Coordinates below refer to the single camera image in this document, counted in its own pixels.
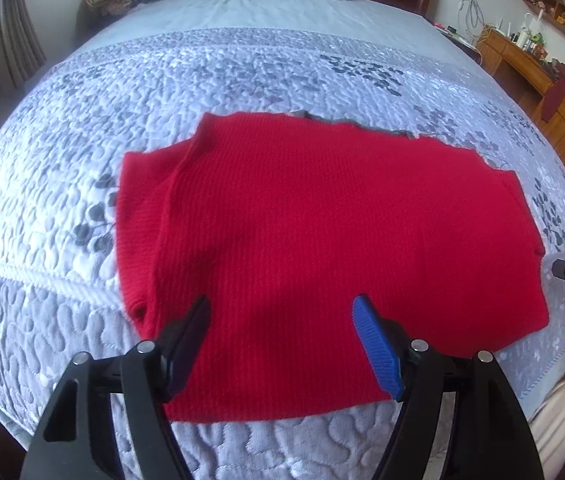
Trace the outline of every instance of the red cloth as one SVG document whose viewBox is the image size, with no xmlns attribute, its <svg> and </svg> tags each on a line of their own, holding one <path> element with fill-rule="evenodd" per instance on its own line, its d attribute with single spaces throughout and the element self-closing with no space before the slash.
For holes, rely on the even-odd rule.
<svg viewBox="0 0 565 480">
<path fill-rule="evenodd" d="M 565 64 L 558 63 L 558 81 L 551 85 L 545 94 L 545 101 L 542 105 L 540 117 L 546 123 L 555 115 L 565 98 Z"/>
<path fill-rule="evenodd" d="M 285 115 L 205 115 L 128 153 L 117 255 L 143 338 L 199 294 L 213 319 L 171 420 L 263 420 L 387 399 L 351 320 L 438 350 L 496 350 L 549 322 L 544 253 L 513 172 L 473 151 Z"/>
</svg>

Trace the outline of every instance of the beige fabric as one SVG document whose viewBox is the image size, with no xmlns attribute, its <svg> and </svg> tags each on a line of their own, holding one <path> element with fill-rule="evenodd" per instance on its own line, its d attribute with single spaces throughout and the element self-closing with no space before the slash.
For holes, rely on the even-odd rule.
<svg viewBox="0 0 565 480">
<path fill-rule="evenodd" d="M 0 0 L 0 87 L 7 94 L 22 88 L 45 64 L 24 0 Z"/>
<path fill-rule="evenodd" d="M 552 390 L 529 425 L 545 478 L 554 480 L 565 464 L 565 381 Z"/>
</svg>

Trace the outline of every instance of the quilted bedspread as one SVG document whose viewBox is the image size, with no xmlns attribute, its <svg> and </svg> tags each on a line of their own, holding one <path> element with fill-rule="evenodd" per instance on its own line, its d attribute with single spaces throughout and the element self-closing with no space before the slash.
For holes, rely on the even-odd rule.
<svg viewBox="0 0 565 480">
<path fill-rule="evenodd" d="M 565 168 L 536 127 L 488 76 L 440 60 L 316 32 L 209 28 L 77 53 L 0 130 L 0 418 L 16 437 L 28 445 L 73 354 L 113 356 L 138 340 L 114 245 L 123 154 L 188 138 L 204 111 L 238 110 L 408 130 L 517 172 L 547 250 L 550 324 L 497 358 L 530 415 L 565 371 L 565 282 L 549 273 L 565 256 Z M 137 478 L 123 410 L 116 401 L 118 445 Z M 378 402 L 173 429 L 197 479 L 367 479 L 397 412 Z"/>
</svg>

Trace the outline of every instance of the cable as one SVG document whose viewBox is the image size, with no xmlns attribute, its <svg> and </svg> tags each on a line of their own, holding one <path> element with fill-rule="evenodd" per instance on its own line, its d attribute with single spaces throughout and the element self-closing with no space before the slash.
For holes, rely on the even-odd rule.
<svg viewBox="0 0 565 480">
<path fill-rule="evenodd" d="M 472 41 L 478 38 L 479 35 L 473 33 L 473 30 L 478 26 L 485 25 L 485 15 L 478 0 L 462 0 L 460 1 L 460 6 L 457 9 L 457 22 L 460 22 L 460 11 L 464 8 L 465 2 L 468 2 L 467 12 L 465 14 L 465 32 L 471 36 Z"/>
</svg>

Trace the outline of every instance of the bed sheet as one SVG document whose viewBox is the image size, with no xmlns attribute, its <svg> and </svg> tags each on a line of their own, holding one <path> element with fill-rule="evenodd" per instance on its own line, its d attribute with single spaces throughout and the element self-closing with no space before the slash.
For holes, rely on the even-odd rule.
<svg viewBox="0 0 565 480">
<path fill-rule="evenodd" d="M 247 23 L 227 27 L 218 1 L 227 3 L 209 0 L 210 12 L 197 17 L 214 28 L 172 30 L 174 15 L 187 19 L 187 0 L 136 11 L 53 68 L 0 130 L 0 419 L 27 446 L 73 354 L 112 356 L 138 340 L 115 260 L 123 154 L 188 138 L 205 111 L 239 110 L 306 110 L 409 130 L 517 172 L 547 250 L 550 324 L 496 357 L 531 415 L 565 372 L 565 282 L 549 270 L 565 258 L 565 168 L 553 149 L 489 76 L 418 16 L 360 0 L 340 10 L 334 0 L 313 1 L 307 20 L 319 21 L 320 9 L 349 16 L 333 34 L 308 24 L 276 28 L 273 18 L 269 27 L 249 24 L 248 11 L 266 14 L 270 1 L 237 0 Z M 365 479 L 397 410 L 377 402 L 294 420 L 172 428 L 196 478 Z M 114 414 L 123 467 L 137 478 L 118 400 Z M 439 438 L 434 458 L 443 449 Z"/>
</svg>

